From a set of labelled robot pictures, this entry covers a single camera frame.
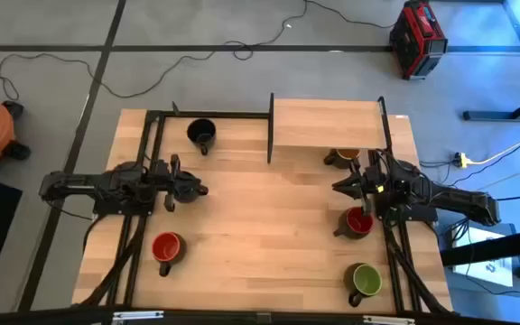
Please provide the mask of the black mug red inside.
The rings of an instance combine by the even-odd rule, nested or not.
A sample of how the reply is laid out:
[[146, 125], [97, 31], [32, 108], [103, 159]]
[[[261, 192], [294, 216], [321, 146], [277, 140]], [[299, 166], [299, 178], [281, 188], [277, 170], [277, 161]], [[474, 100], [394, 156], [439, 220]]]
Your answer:
[[366, 237], [371, 232], [373, 225], [373, 217], [362, 207], [350, 208], [339, 216], [333, 236], [358, 240]]

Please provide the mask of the black desk crossbar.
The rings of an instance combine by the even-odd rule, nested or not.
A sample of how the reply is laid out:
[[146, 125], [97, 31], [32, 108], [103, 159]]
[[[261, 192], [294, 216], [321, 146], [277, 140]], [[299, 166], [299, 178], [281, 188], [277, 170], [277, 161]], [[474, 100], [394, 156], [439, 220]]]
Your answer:
[[441, 251], [444, 266], [466, 265], [520, 255], [520, 233]]

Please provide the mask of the wooden shelf board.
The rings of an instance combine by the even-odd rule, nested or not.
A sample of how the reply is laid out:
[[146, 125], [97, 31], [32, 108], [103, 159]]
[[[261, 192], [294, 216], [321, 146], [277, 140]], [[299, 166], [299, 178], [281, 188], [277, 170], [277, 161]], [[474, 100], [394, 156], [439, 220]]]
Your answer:
[[277, 98], [274, 144], [341, 149], [385, 147], [376, 101]]

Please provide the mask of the black mug green inside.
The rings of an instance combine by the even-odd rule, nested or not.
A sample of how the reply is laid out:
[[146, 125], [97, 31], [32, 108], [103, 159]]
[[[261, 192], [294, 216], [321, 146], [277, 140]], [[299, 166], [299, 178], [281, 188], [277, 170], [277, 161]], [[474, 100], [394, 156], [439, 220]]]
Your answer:
[[364, 299], [377, 295], [383, 287], [383, 279], [377, 269], [365, 263], [350, 265], [343, 274], [348, 291], [348, 304], [356, 308]]

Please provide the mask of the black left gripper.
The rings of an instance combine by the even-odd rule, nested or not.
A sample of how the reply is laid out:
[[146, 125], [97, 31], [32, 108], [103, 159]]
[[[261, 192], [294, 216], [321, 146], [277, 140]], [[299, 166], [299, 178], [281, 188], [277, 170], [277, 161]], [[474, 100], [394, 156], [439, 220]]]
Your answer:
[[[181, 161], [178, 154], [174, 153], [171, 160], [157, 160], [151, 167], [151, 180], [157, 191], [165, 191], [164, 207], [169, 212], [175, 211], [174, 192], [177, 176], [180, 172]], [[181, 189], [186, 190], [181, 194], [182, 198], [198, 198], [208, 194], [208, 187], [202, 181], [181, 181]]]

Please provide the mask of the red black power station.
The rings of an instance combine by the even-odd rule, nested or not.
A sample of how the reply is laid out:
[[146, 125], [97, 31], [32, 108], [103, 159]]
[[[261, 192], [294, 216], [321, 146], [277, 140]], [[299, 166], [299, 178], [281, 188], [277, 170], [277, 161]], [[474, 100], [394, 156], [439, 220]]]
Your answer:
[[403, 79], [425, 79], [448, 50], [445, 36], [428, 0], [408, 0], [389, 33]]

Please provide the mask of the black aluminium table frame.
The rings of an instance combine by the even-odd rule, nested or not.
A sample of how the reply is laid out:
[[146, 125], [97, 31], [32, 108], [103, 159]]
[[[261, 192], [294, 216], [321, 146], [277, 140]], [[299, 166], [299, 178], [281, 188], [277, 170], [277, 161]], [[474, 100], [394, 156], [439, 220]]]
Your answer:
[[[334, 237], [339, 215], [353, 201], [331, 189], [341, 170], [324, 165], [322, 148], [274, 146], [267, 163], [265, 113], [213, 112], [218, 138], [201, 155], [186, 135], [196, 114], [169, 116], [160, 155], [176, 153], [209, 194], [174, 212], [157, 200], [145, 221], [143, 246], [116, 285], [116, 300], [165, 310], [350, 312], [345, 269], [364, 262], [383, 278], [363, 313], [393, 314], [415, 305], [405, 278], [394, 280], [383, 229], [360, 240]], [[152, 243], [163, 232], [181, 235], [184, 259], [159, 275]]]

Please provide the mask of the black mug yellow inside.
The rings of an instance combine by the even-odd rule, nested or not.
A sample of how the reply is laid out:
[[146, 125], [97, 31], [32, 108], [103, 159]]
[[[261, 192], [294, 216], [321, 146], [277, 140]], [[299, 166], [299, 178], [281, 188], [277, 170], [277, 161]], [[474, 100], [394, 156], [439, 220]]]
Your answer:
[[357, 159], [359, 155], [359, 149], [331, 149], [324, 157], [323, 163], [337, 169], [346, 170], [350, 168], [351, 162]]

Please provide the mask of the silver metal bracket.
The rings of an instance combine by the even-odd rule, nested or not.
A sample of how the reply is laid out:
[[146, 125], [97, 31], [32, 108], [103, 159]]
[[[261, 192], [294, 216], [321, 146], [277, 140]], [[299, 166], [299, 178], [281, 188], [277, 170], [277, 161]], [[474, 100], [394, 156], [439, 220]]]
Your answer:
[[364, 315], [362, 321], [368, 325], [416, 325], [415, 319], [378, 315]]
[[164, 311], [116, 311], [113, 314], [113, 322], [125, 322], [131, 320], [162, 319]]

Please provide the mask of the white cardboard box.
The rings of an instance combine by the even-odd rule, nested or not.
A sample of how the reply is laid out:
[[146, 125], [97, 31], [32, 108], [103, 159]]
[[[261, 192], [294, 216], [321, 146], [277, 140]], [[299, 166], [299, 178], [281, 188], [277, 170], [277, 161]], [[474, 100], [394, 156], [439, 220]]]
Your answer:
[[[481, 241], [488, 241], [504, 237], [503, 234], [483, 230], [475, 227], [458, 227], [451, 231], [451, 247], [465, 246]], [[464, 274], [471, 279], [479, 279], [488, 283], [511, 288], [513, 286], [512, 258], [471, 262], [470, 264], [454, 265], [451, 271], [455, 274]]]

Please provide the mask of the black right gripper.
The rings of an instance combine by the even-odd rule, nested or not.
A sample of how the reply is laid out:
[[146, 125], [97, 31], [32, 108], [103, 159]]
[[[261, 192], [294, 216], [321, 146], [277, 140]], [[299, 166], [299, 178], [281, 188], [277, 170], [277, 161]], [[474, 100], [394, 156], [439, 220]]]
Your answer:
[[369, 194], [376, 195], [384, 190], [387, 176], [383, 171], [380, 162], [375, 162], [367, 166], [364, 171], [360, 170], [359, 161], [352, 162], [352, 176], [344, 180], [334, 182], [333, 190], [345, 194], [353, 200], [361, 200], [362, 215], [370, 216], [373, 208], [373, 201], [368, 197]]

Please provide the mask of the black mug orange inside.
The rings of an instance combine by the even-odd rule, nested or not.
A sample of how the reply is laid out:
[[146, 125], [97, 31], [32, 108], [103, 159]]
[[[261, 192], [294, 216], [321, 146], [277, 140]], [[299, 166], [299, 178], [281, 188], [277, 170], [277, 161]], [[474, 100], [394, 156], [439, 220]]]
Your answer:
[[159, 264], [159, 275], [166, 277], [187, 253], [185, 239], [175, 232], [163, 232], [152, 243], [153, 258]]

